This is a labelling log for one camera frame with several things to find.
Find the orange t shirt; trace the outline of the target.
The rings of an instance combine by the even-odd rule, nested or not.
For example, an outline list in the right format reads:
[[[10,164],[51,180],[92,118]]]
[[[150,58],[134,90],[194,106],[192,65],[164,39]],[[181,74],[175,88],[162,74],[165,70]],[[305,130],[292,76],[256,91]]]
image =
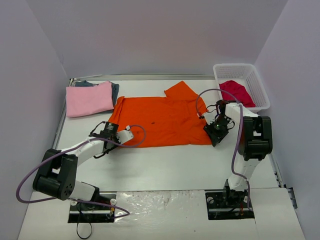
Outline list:
[[[210,145],[206,121],[198,113],[205,102],[185,82],[164,91],[165,96],[124,97],[117,100],[111,123],[119,130],[131,126],[134,138],[127,145],[140,148],[178,145]]]

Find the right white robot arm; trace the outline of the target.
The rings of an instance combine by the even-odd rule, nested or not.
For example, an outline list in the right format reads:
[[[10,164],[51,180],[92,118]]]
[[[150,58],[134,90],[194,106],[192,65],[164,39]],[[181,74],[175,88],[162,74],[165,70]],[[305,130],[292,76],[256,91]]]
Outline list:
[[[249,180],[258,164],[273,149],[272,122],[270,117],[258,115],[241,103],[219,100],[215,111],[201,115],[206,122],[204,131],[215,147],[229,133],[229,124],[238,125],[235,150],[231,160],[231,176],[226,180],[222,202],[234,206],[250,192]]]

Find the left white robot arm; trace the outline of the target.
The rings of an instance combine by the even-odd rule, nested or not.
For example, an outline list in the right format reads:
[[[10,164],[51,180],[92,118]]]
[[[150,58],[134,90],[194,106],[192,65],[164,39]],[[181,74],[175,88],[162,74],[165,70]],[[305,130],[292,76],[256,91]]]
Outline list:
[[[118,124],[103,122],[104,129],[100,133],[92,130],[89,139],[65,150],[49,149],[42,159],[33,180],[33,190],[50,197],[67,200],[76,192],[76,175],[79,165],[90,158],[101,158],[117,148]]]

